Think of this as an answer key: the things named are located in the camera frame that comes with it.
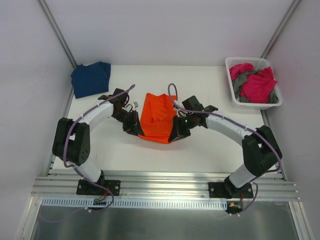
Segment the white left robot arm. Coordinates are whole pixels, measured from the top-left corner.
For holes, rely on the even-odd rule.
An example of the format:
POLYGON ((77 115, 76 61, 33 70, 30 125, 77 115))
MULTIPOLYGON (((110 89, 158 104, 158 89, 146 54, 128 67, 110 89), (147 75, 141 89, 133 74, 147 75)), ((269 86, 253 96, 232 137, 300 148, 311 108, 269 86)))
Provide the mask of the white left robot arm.
POLYGON ((107 180, 104 172, 90 159, 91 132, 107 118, 122 124, 122 130, 133 136, 144 135, 138 112, 125 110, 129 102, 129 91, 115 89, 112 95, 102 95, 96 104, 77 119, 61 118, 56 127, 52 153, 63 161, 65 168, 74 169, 80 176, 77 195, 118 196, 121 182, 107 180))

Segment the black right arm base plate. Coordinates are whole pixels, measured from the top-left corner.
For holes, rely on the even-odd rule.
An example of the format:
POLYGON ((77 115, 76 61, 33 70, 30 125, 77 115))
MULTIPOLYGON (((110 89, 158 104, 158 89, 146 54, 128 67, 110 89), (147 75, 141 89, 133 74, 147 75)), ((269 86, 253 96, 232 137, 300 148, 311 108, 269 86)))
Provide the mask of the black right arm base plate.
POLYGON ((252 199, 254 197, 250 183, 246 183, 244 186, 236 188, 231 183, 221 181, 209 182, 208 193, 209 197, 213 199, 252 199))

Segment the orange t shirt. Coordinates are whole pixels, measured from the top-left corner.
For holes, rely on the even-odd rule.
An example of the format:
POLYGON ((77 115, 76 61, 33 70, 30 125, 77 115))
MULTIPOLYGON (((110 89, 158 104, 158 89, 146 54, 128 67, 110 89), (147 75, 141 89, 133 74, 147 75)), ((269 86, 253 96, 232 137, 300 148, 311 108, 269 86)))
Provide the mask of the orange t shirt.
POLYGON ((169 95, 147 93, 140 118, 143 134, 138 136, 146 141, 169 144, 173 118, 176 115, 177 111, 169 95))

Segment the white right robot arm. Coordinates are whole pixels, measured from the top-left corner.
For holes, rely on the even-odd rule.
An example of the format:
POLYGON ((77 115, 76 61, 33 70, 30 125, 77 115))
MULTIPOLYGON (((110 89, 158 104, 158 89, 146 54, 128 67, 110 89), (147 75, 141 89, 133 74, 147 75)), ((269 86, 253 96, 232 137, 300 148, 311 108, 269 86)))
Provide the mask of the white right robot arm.
POLYGON ((168 141, 174 142, 191 135, 191 129, 204 127, 235 141, 242 148, 243 164, 223 182, 208 183, 210 198, 253 198, 251 184, 279 164, 282 153, 272 130, 266 126, 248 127, 223 115, 218 108, 204 107, 195 96, 177 106, 183 115, 173 117, 173 126, 168 141))

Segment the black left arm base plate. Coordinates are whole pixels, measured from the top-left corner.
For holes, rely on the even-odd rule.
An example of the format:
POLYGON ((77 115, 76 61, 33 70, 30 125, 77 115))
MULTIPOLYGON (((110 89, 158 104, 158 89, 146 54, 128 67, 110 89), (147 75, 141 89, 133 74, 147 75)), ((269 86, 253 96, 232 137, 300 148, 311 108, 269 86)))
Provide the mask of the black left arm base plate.
MULTIPOLYGON (((120 180, 105 180, 102 186, 109 189, 114 196, 120 195, 121 181, 120 180)), ((76 194, 80 196, 102 196, 105 190, 101 187, 94 186, 93 184, 83 179, 78 181, 76 194)))

